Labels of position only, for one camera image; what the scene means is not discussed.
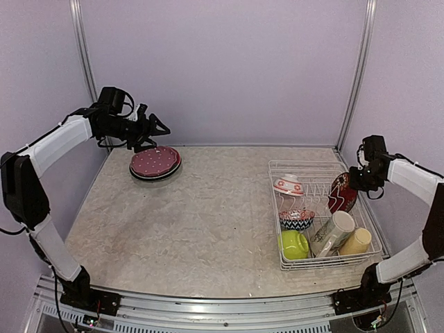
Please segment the pink polka dot plate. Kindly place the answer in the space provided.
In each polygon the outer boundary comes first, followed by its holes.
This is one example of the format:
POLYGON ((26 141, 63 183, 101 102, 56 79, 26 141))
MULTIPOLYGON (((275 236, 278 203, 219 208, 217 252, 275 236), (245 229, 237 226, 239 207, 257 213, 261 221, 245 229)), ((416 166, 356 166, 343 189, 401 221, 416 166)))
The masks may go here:
POLYGON ((154 178, 173 171, 180 162, 181 157, 176 149, 157 146, 133 155, 130 169, 139 176, 154 178))

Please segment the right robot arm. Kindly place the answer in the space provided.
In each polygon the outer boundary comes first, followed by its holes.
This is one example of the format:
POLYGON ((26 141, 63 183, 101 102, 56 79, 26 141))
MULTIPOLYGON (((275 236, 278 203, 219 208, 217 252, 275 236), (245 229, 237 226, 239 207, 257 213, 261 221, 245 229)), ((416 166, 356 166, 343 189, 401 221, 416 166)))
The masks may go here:
POLYGON ((443 176, 401 153, 387 151, 381 135, 363 138, 357 150, 358 166, 350 168, 350 186, 370 194, 385 184, 399 187, 406 198, 418 204, 393 217, 407 238, 406 247, 388 259, 369 266, 355 292, 355 302, 369 308, 374 302, 389 299, 392 284, 418 275, 443 258, 443 176))

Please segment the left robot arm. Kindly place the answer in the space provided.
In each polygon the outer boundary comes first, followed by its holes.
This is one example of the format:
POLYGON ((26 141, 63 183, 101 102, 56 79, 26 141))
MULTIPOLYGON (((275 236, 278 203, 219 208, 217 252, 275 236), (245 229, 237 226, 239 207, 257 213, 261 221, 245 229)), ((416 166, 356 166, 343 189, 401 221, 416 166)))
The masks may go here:
POLYGON ((41 183, 45 171, 78 145, 113 137, 136 153, 156 147, 154 136, 170 129, 147 105, 136 106, 129 93, 104 87, 97 102, 68 114, 58 125, 30 144, 1 156, 3 203, 28 235, 38 257, 61 281, 64 301, 88 309, 97 301, 90 276, 69 253, 53 224, 48 196, 41 183))

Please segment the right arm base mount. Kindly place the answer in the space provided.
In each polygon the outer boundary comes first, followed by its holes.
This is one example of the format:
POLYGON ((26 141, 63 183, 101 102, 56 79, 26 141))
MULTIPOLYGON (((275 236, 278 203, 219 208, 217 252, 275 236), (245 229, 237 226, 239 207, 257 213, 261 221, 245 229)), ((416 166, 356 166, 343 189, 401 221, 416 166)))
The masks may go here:
POLYGON ((332 294, 334 313, 336 315, 349 314, 390 303, 390 293, 362 292, 360 289, 340 289, 332 294))

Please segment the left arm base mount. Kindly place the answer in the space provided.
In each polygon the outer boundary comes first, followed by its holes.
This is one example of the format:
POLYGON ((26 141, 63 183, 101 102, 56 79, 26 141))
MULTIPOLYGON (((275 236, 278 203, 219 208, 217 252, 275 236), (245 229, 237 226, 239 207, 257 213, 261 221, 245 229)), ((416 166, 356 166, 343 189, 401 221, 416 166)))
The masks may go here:
POLYGON ((119 310, 121 296, 118 293, 90 289, 86 296, 78 293, 64 292, 60 297, 60 302, 64 305, 94 312, 99 315, 116 316, 119 310))

